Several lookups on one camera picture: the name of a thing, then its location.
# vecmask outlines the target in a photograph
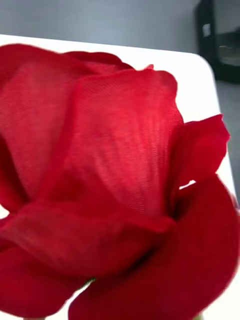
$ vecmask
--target red petal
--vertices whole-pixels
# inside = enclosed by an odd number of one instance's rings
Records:
[[[177,187],[203,180],[217,171],[230,137],[222,118],[219,114],[184,124],[172,157],[171,173]]]
[[[62,273],[91,278],[128,268],[174,224],[99,202],[93,207],[99,217],[88,217],[91,202],[74,213],[32,203],[0,230],[1,237]]]
[[[56,313],[85,279],[64,277],[13,247],[0,253],[0,310],[24,318]]]
[[[17,175],[12,157],[0,136],[0,204],[10,212],[17,211],[28,197]]]
[[[27,45],[0,47],[0,134],[33,196],[56,146],[76,79],[92,74],[69,56]]]
[[[239,217],[216,176],[183,189],[181,219],[158,251],[118,280],[97,280],[69,320],[188,320],[226,288],[237,266]]]
[[[95,74],[106,75],[124,69],[132,69],[129,64],[122,62],[116,55],[106,52],[72,51],[66,52],[64,55],[69,55],[84,62]]]
[[[176,90],[172,75],[148,69],[80,81],[69,146],[59,148],[61,165],[52,162],[41,197],[56,199],[69,176],[145,215],[164,215],[170,152],[183,124]]]

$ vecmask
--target red rose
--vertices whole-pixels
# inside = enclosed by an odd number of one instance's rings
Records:
[[[96,277],[70,320],[193,318],[238,259],[222,116],[184,123],[171,74],[111,54],[0,60],[0,310],[53,314]]]

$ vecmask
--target rose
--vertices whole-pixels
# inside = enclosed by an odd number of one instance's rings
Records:
[[[193,318],[238,259],[222,116],[184,124],[172,75],[111,54],[0,57],[0,310],[45,317],[96,277],[70,320]]]

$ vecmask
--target gray floor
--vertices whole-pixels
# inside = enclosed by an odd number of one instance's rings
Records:
[[[0,34],[197,52],[198,0],[1,0]],[[217,83],[240,199],[240,85]]]

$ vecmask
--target flower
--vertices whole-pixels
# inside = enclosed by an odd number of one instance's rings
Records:
[[[197,315],[238,262],[222,116],[184,123],[171,74],[108,53],[0,58],[0,310],[48,316],[96,277],[69,320]]]

